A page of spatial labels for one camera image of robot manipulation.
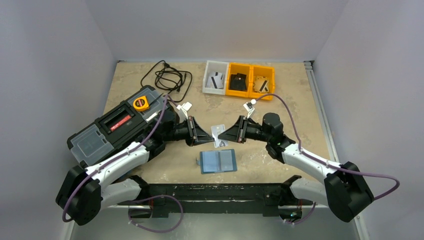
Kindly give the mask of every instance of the tape measure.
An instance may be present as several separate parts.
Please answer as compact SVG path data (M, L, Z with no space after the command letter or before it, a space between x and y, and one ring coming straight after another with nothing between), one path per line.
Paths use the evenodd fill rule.
M138 97L132 103L134 109L138 112L143 112L146 109L149 109L149 103L147 102L146 96Z

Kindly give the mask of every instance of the toolbox lid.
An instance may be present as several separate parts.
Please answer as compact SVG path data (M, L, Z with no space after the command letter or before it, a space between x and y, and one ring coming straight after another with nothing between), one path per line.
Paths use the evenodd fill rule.
M73 145L70 152L78 163L84 161L89 166L96 164L97 161L114 149L95 124L82 131L70 142Z

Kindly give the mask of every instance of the cable connector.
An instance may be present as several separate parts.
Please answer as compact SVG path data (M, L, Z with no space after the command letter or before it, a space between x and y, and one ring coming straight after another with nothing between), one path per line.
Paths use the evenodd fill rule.
M255 111L255 108L253 107L253 105L255 105L255 104L256 104L255 99L252 99L251 101L248 101L245 104L243 104L244 109L246 109L246 111L247 111L247 118L248 119L253 115L253 113Z

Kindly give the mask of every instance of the blue plastic card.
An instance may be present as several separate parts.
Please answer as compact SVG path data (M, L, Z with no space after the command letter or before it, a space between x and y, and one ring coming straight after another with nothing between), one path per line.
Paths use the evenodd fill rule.
M234 149L200 152L200 169L202 174L214 174L237 171Z

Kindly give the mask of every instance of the white wall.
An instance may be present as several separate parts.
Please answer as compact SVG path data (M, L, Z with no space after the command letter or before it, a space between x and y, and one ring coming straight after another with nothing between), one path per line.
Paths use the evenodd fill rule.
M305 61L348 0L86 0L119 60Z
M313 65L340 161L401 182L364 211L372 240L424 236L423 9L350 0ZM376 195L394 184L367 181Z
M0 239L57 240L66 140L101 115L115 60L82 0L1 0L0 56Z

